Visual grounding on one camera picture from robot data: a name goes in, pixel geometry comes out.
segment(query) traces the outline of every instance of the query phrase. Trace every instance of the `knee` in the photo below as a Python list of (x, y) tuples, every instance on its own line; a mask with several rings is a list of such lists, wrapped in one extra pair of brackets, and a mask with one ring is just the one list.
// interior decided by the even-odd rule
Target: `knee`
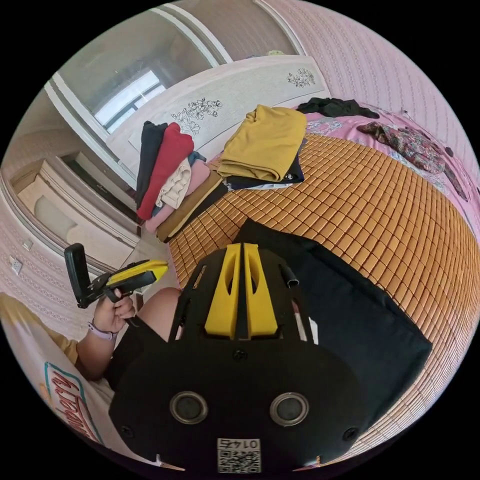
[(181, 291), (177, 288), (162, 288), (145, 302), (138, 315), (144, 321), (147, 320), (144, 317), (151, 316), (173, 318), (180, 294)]

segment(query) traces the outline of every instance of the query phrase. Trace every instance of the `screw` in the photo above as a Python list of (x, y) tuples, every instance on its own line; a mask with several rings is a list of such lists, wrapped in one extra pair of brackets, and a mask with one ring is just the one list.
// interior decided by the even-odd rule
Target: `screw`
[(121, 434), (127, 439), (132, 439), (134, 437), (134, 432), (129, 426), (122, 426), (120, 431)]
[(349, 428), (343, 434), (343, 441), (344, 442), (351, 442), (352, 440), (357, 438), (358, 434), (359, 434), (359, 429), (358, 428)]
[(242, 362), (248, 358), (248, 355), (245, 350), (238, 348), (237, 350), (233, 351), (232, 357), (235, 362)]

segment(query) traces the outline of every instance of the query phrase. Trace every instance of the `hand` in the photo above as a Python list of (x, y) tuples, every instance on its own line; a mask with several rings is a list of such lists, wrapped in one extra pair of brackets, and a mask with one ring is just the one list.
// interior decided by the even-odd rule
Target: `hand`
[[(114, 291), (118, 298), (122, 293), (117, 288)], [(135, 316), (135, 308), (132, 299), (126, 296), (113, 303), (107, 296), (101, 298), (96, 304), (93, 314), (93, 324), (103, 332), (119, 332), (125, 325), (125, 319)]]

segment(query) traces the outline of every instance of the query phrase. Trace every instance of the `leg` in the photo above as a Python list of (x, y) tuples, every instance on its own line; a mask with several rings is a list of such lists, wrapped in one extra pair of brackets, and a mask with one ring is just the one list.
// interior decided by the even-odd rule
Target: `leg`
[(176, 288), (162, 288), (147, 300), (137, 314), (166, 342), (169, 339), (180, 293)]

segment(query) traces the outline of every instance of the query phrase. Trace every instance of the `electrical outlet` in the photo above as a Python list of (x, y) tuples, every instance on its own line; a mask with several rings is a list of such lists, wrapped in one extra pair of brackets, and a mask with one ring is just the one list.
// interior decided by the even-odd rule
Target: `electrical outlet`
[(20, 275), (20, 270), (22, 270), (22, 267), (24, 266), (24, 264), (23, 264), (20, 260), (12, 257), (12, 256), (10, 255), (10, 265), (11, 265), (11, 269), (12, 269), (17, 275)]

